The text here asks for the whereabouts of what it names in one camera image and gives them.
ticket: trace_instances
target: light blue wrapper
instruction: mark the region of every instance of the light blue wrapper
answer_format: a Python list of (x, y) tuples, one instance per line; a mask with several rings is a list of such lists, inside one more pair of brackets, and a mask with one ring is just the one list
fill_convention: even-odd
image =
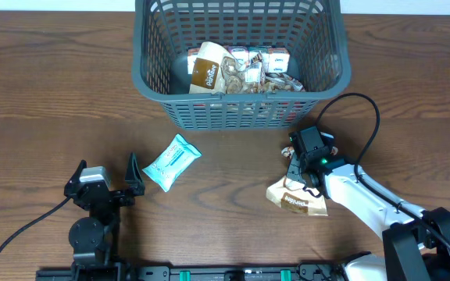
[(201, 152), (178, 134), (170, 146), (143, 171), (168, 192), (177, 177), (201, 155)]

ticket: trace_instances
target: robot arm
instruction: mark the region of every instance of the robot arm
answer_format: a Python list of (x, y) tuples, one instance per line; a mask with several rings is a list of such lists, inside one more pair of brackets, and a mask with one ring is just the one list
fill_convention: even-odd
[[(360, 166), (357, 178), (352, 163), (331, 155), (334, 138), (315, 126), (291, 133), (290, 138), (297, 156), (293, 159), (299, 158), (298, 171), (302, 172), (298, 178), (345, 206), (383, 241), (384, 259), (366, 255), (343, 266), (348, 281), (450, 280), (450, 251), (429, 230), (450, 241), (450, 212), (443, 208), (429, 212), (410, 204)], [(436, 248), (437, 253), (422, 256), (423, 247)]]
[[(420, 218), (423, 217), (424, 208), (410, 204), (393, 194), (365, 174), (362, 167), (359, 167), (359, 174), (374, 190), (395, 202), (401, 202), (408, 210)], [(354, 174), (354, 167), (351, 164), (333, 169), (332, 173), (324, 177), (324, 183), (327, 196), (353, 212), (380, 239), (382, 239), (382, 233), (394, 223), (406, 224), (413, 221), (413, 218), (399, 212), (396, 207), (385, 202), (358, 182)]]

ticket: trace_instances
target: green clip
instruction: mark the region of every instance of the green clip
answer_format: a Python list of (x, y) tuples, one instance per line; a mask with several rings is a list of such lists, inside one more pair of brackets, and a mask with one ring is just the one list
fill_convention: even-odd
[(280, 281), (291, 281), (291, 270), (287, 270), (287, 269), (281, 270), (280, 271)]
[(191, 281), (191, 272), (180, 272), (180, 281)]

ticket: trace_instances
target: wood grain surface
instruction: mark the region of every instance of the wood grain surface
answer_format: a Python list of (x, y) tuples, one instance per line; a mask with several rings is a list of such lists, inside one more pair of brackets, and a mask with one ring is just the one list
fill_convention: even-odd
[[(182, 133), (203, 154), (169, 193), (144, 175), (146, 195), (123, 210), (128, 260), (174, 265), (287, 264), (383, 254), (378, 237), (328, 201), (330, 216), (293, 215), (265, 199), (286, 171), (290, 130), (187, 132), (130, 78), (133, 13), (0, 12), (0, 244), (57, 205), (81, 159), (117, 187), (129, 153), (146, 166)], [(450, 16), (345, 16), (352, 82), (380, 106), (364, 169), (406, 200), (450, 210)], [(323, 103), (299, 127), (313, 121)], [(323, 126), (356, 156), (373, 110), (350, 98)], [(72, 262), (72, 203), (16, 238), (0, 280), (32, 280)]]

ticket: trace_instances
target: gray plastic basket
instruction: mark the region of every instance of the gray plastic basket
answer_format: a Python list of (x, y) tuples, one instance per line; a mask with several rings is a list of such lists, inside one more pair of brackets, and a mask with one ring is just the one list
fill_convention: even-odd
[[(307, 92), (188, 94), (187, 50), (204, 41), (284, 46), (287, 74)], [(350, 81), (339, 0), (137, 0), (132, 74), (140, 93), (184, 129), (293, 125)]]

